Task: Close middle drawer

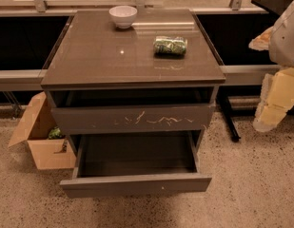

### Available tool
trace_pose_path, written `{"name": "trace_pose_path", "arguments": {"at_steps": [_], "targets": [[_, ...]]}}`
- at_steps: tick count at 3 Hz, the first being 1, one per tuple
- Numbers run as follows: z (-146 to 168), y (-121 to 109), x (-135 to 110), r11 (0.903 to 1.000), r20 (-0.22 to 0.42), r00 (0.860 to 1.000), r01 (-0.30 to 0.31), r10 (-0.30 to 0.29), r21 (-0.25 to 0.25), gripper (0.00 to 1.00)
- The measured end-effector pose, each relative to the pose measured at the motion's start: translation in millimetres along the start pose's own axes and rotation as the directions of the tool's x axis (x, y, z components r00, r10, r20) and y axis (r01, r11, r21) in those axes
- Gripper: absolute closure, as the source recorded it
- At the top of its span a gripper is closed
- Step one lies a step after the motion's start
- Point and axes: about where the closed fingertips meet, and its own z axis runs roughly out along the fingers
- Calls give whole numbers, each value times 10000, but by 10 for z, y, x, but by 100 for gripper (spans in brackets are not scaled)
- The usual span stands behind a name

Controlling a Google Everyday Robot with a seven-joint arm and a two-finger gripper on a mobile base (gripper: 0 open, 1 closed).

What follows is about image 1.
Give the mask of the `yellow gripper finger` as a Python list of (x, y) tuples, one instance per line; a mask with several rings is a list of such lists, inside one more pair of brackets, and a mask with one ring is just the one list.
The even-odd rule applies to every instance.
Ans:
[(294, 68), (282, 69), (274, 75), (266, 74), (253, 121), (254, 129), (258, 132), (274, 129), (293, 106)]

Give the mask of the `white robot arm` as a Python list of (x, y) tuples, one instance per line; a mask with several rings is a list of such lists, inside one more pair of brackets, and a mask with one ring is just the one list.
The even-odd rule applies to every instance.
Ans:
[(254, 129), (267, 132), (294, 106), (294, 0), (275, 24), (252, 39), (248, 47), (267, 50), (269, 59), (281, 66), (274, 75), (265, 75), (255, 112)]

